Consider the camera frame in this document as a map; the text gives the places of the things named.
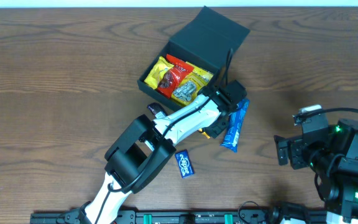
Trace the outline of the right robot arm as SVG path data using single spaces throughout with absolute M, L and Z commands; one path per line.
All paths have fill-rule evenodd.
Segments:
M 329 124 L 323 110 L 298 113 L 293 119 L 302 134 L 273 137 L 278 163 L 294 170 L 309 167 L 325 209 L 345 223 L 358 220 L 358 121 Z

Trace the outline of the dark green box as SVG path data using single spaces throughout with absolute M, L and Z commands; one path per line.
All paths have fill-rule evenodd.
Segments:
M 241 46 L 250 30 L 218 12 L 204 7 L 184 28 L 170 37 L 137 81 L 139 90 L 172 111 L 183 106 L 149 87 L 144 80 L 160 56 L 170 54 L 213 74 L 214 83 L 226 65 L 227 53 Z

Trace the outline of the yellow snack packet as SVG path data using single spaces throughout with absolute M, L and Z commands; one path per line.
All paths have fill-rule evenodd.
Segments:
M 211 137 L 203 130 L 203 129 L 199 129 L 198 132 L 202 135 L 204 135 L 207 139 L 210 139 Z
M 162 81 L 164 75 L 173 67 L 173 64 L 169 63 L 164 57 L 159 56 L 144 82 L 155 90 L 158 87 L 158 84 Z

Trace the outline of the blue Eclipse mint box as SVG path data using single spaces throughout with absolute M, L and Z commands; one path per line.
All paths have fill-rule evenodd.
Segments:
M 187 177 L 190 177 L 195 174 L 194 168 L 191 164 L 191 160 L 188 154 L 188 151 L 182 150 L 180 152 L 177 152 L 175 154 L 175 159 L 178 164 L 178 168 L 180 171 L 180 175 L 182 179 L 185 179 Z

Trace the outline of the yellow Hacks candy bag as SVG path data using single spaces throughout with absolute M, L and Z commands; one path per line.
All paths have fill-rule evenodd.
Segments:
M 198 92 L 213 78 L 213 74 L 209 71 L 190 62 L 186 62 L 186 64 L 192 66 L 193 71 L 182 80 L 172 93 L 172 99 L 185 106 L 189 105 L 198 96 Z

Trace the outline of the red candy bag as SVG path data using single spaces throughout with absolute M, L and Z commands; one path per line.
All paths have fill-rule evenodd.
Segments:
M 158 84 L 157 91 L 166 98 L 171 98 L 175 88 L 184 80 L 184 78 L 193 71 L 193 67 L 185 61 L 176 58 L 170 54 L 166 55 L 169 63 L 173 64 L 163 76 Z

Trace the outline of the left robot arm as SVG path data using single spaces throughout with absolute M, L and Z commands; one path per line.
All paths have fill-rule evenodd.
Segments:
M 207 85 L 192 103 L 172 114 L 154 120 L 143 114 L 133 120 L 105 153 L 103 185 L 80 209 L 77 222 L 112 223 L 125 199 L 154 180 L 179 142 L 197 131 L 218 137 L 246 95 L 237 80 L 224 87 Z

